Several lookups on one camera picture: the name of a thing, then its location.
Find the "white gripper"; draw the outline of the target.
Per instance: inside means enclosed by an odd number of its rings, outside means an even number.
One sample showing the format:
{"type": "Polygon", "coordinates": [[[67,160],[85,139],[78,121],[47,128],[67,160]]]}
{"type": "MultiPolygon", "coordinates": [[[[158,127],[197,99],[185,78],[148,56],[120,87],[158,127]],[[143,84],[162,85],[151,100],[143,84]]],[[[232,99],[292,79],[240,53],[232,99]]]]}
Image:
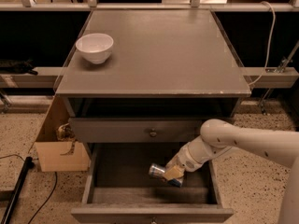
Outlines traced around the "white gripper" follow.
{"type": "Polygon", "coordinates": [[[184,172],[195,172],[204,164],[206,152],[200,145],[186,144],[165,166],[163,177],[169,181],[180,179],[184,172]]]}

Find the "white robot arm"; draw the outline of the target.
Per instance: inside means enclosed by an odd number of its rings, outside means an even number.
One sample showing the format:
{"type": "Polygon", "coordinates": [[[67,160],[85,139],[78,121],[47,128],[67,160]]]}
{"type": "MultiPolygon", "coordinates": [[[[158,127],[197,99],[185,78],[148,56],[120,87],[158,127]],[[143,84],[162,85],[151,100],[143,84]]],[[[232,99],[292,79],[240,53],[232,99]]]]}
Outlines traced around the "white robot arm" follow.
{"type": "Polygon", "coordinates": [[[278,224],[299,222],[299,132],[240,128],[220,119],[209,119],[200,135],[184,145],[166,165],[165,180],[180,179],[206,161],[226,154],[234,147],[291,169],[278,224]]]}

